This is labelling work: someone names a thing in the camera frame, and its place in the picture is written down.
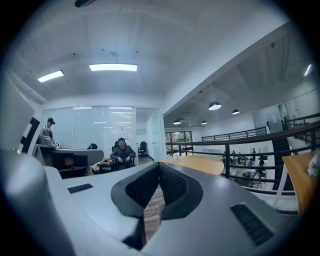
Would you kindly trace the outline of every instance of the standing man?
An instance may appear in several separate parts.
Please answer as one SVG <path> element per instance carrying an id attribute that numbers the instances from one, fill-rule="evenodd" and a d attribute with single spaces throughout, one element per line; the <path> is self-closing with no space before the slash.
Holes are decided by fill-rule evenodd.
<path id="1" fill-rule="evenodd" d="M 52 130 L 51 130 L 51 126 L 52 126 L 52 125 L 55 125 L 55 124 L 56 124 L 56 122 L 54 121 L 54 119 L 53 119 L 52 117 L 49 117 L 49 118 L 48 118 L 48 121 L 46 121 L 46 125 L 45 125 L 45 127 L 44 127 L 44 128 L 48 128 L 48 129 L 49 129 L 49 131 L 50 131 L 50 138 L 51 138 L 53 144 L 56 144 L 56 143 L 55 143 L 55 141 L 54 141 L 54 134 L 53 134 L 53 132 L 52 132 Z"/>
<path id="2" fill-rule="evenodd" d="M 124 138 L 118 139 L 119 147 L 117 147 L 110 155 L 111 159 L 115 160 L 115 164 L 119 170 L 135 167 L 136 165 L 131 161 L 135 157 L 136 152 L 130 146 L 126 145 Z"/>

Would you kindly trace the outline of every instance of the black mesh panel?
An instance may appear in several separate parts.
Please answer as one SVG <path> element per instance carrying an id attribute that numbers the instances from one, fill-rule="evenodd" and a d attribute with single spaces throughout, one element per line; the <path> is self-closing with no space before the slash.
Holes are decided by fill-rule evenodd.
<path id="1" fill-rule="evenodd" d="M 144 173 L 128 184 L 125 192 L 141 207 L 146 208 L 159 184 L 158 167 Z"/>
<path id="2" fill-rule="evenodd" d="M 187 191 L 186 180 L 163 165 L 160 165 L 159 183 L 166 206 L 178 200 Z"/>

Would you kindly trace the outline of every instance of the fluorescent light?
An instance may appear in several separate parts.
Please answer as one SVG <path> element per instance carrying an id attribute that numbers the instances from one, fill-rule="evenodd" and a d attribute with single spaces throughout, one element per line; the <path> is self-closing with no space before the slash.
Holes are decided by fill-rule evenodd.
<path id="1" fill-rule="evenodd" d="M 309 75 L 311 67 L 312 67 L 312 64 L 308 66 L 308 68 L 306 69 L 306 72 L 304 73 L 304 76 Z"/>
<path id="2" fill-rule="evenodd" d="M 132 110 L 130 106 L 110 106 L 109 109 L 111 110 Z"/>
<path id="3" fill-rule="evenodd" d="M 137 71 L 137 65 L 132 65 L 132 64 L 118 64 L 118 63 L 94 64 L 94 65 L 89 65 L 89 67 L 91 71 L 100 71 L 100 70 Z"/>
<path id="4" fill-rule="evenodd" d="M 58 78 L 58 77 L 62 77 L 64 75 L 64 73 L 62 72 L 62 70 L 59 70 L 57 72 L 54 72 L 54 73 L 51 73 L 51 74 L 47 74 L 43 77 L 40 77 L 38 78 L 38 80 L 43 83 L 45 81 L 48 81 L 50 79 L 53 79 L 53 78 Z"/>
<path id="5" fill-rule="evenodd" d="M 74 110 L 90 110 L 92 109 L 92 107 L 90 106 L 76 106 L 76 107 L 73 107 Z"/>
<path id="6" fill-rule="evenodd" d="M 132 112 L 113 112 L 111 111 L 112 114 L 132 114 Z"/>

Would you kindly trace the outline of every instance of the seated man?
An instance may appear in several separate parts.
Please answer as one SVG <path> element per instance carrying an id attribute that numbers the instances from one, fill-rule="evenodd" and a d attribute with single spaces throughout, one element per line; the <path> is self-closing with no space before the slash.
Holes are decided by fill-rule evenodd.
<path id="1" fill-rule="evenodd" d="M 117 147 L 110 158 L 115 160 L 115 164 L 118 165 L 119 170 L 135 167 L 136 165 L 131 161 L 135 157 L 136 152 L 130 146 L 126 145 L 124 138 L 118 139 L 119 147 Z"/>

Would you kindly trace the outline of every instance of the window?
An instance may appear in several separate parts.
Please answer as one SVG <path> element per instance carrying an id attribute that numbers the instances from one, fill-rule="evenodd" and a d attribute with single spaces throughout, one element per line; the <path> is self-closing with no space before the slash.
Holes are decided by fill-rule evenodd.
<path id="1" fill-rule="evenodd" d="M 175 132 L 165 132 L 165 142 L 166 143 L 184 143 L 193 142 L 191 131 L 175 131 Z M 167 149 L 178 150 L 178 145 L 167 145 Z"/>

